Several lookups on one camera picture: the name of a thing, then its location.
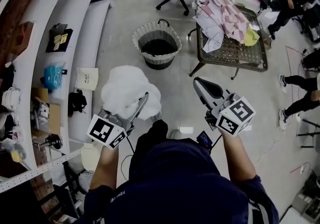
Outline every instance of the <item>hand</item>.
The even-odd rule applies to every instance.
[[[289,5],[290,9],[294,9],[295,8],[294,2],[292,0],[288,0],[288,5]]]
[[[311,93],[311,100],[313,102],[320,100],[320,90],[315,90]]]

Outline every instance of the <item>clothing pile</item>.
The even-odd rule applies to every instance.
[[[206,53],[218,50],[224,35],[245,46],[253,46],[259,39],[244,14],[229,0],[194,0],[192,8],[196,10],[193,19],[209,39],[203,48]]]
[[[117,66],[110,71],[109,79],[101,90],[103,108],[113,115],[127,119],[136,111],[139,99],[148,92],[138,118],[146,120],[161,111],[161,94],[157,87],[149,83],[143,71],[136,66]]]

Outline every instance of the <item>laundry basket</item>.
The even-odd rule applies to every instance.
[[[132,35],[132,42],[154,70],[169,67],[182,47],[177,33],[164,19],[139,27]]]

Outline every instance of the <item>black bag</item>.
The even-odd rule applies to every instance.
[[[302,59],[302,65],[305,69],[320,67],[320,49],[315,50]]]
[[[260,2],[260,10],[265,10],[268,8],[268,6],[270,5],[271,0],[261,0]]]
[[[71,118],[74,111],[82,113],[86,105],[86,97],[83,95],[82,90],[77,89],[76,92],[70,92],[68,97],[68,116]]]

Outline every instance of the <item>white floor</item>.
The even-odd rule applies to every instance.
[[[191,42],[186,38],[187,33],[196,25],[192,15],[185,17],[184,9],[177,0],[167,3],[161,10],[156,10],[155,7],[163,0],[114,1],[115,7],[107,13],[97,55],[99,81],[93,94],[93,112],[96,114],[101,108],[100,92],[108,79],[109,71],[117,66],[133,65],[141,68],[149,81],[160,90],[162,116],[169,129],[193,128],[192,134],[184,135],[191,138],[195,138],[204,130],[212,140],[215,140],[218,132],[212,132],[206,123],[204,119],[206,108],[193,88],[193,78],[189,77],[189,73],[198,63],[195,53],[196,34],[191,36]],[[265,28],[273,23],[273,20],[260,18]],[[153,70],[147,67],[132,43],[132,34],[137,28],[159,19],[166,19],[182,41],[180,54],[165,70]],[[296,138],[298,123],[295,118],[285,132],[279,132],[277,129],[279,108],[288,107],[292,103],[291,92],[283,94],[277,81],[279,73],[291,74],[286,46],[299,52],[308,47],[307,41],[300,34],[298,25],[293,21],[276,34],[272,49],[267,51],[268,71],[259,73],[241,69],[234,81],[231,81],[230,77],[236,69],[231,67],[208,64],[196,73],[196,76],[209,77],[215,83],[229,88],[230,91],[245,96],[255,108],[257,114],[252,123],[252,130],[243,132],[241,138],[280,215],[290,205],[308,175],[307,171],[303,174],[299,171],[294,173],[290,171],[304,162],[311,162],[313,166],[317,156],[313,149],[300,149],[301,142]],[[316,116],[317,113],[319,109],[306,114]],[[150,120],[135,122],[136,129],[129,137],[133,146],[136,145],[138,137],[147,132],[151,125]],[[127,141],[124,140],[119,147],[118,185],[126,181],[120,171],[121,162],[127,155],[132,154]],[[219,141],[212,150],[211,156],[221,174],[228,177],[222,141]],[[126,178],[130,159],[128,157],[122,166]]]

